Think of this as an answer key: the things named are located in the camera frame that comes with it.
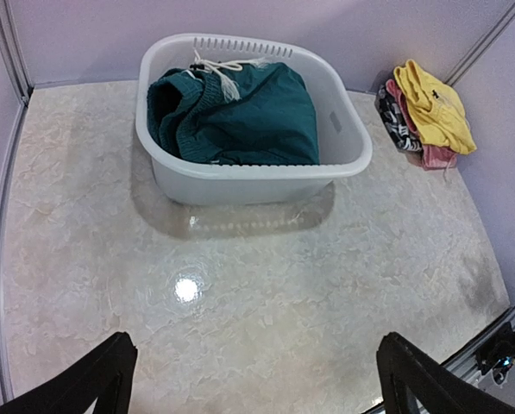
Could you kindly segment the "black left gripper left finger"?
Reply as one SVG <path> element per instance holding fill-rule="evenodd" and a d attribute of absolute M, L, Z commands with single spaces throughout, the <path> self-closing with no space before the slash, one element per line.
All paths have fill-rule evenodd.
<path fill-rule="evenodd" d="M 62 373 L 0 406 L 0 413 L 127 413 L 137 349 L 116 332 Z"/>

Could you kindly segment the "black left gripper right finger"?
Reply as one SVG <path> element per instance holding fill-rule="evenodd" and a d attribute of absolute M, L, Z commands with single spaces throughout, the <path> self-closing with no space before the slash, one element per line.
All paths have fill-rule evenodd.
<path fill-rule="evenodd" d="M 457 378 L 396 332 L 376 353 L 386 413 L 515 413 L 515 408 Z"/>

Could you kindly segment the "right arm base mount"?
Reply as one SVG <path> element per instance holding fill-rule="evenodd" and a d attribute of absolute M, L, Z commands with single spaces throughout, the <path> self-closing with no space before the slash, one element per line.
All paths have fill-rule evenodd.
<path fill-rule="evenodd" d="M 509 322 L 477 350 L 475 359 L 482 375 L 491 372 L 497 385 L 505 381 L 515 364 L 515 330 Z"/>

